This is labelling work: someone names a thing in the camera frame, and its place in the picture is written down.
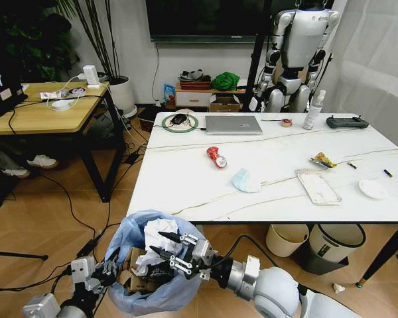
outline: black marker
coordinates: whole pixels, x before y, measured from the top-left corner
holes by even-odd
[[[383,172],[385,172],[389,177],[393,177],[392,175],[391,175],[391,172],[389,172],[389,171],[387,171],[386,169],[384,169],[384,171]]]
[[[356,169],[357,167],[355,167],[351,162],[348,162],[348,164],[353,167],[354,169]]]

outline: white curtain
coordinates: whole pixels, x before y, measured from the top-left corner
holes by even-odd
[[[325,113],[355,113],[398,146],[398,0],[349,0],[319,89]]]

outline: mouse pad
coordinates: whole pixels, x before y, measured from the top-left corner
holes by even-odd
[[[193,131],[195,128],[198,127],[199,121],[196,117],[193,117],[192,115],[186,115],[187,119],[179,124],[179,125],[174,125],[171,122],[171,119],[174,118],[174,115],[169,115],[168,117],[165,117],[162,121],[162,127],[171,132],[171,133],[188,133],[189,131]]]

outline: remote controller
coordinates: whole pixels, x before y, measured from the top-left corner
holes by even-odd
[[[359,117],[351,118],[334,118],[333,115],[326,119],[326,123],[330,128],[340,127],[355,127],[355,128],[367,128],[369,123]]]

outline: white bucket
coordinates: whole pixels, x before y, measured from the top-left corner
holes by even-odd
[[[124,115],[130,115],[136,109],[134,105],[133,88],[129,78],[125,76],[120,77],[126,81],[121,84],[111,85],[112,100],[116,107],[124,111]]]
[[[291,255],[310,235],[305,224],[272,224],[267,238],[268,249],[280,257]]]
[[[310,235],[311,250],[329,262],[339,263],[365,242],[358,224],[315,224]]]

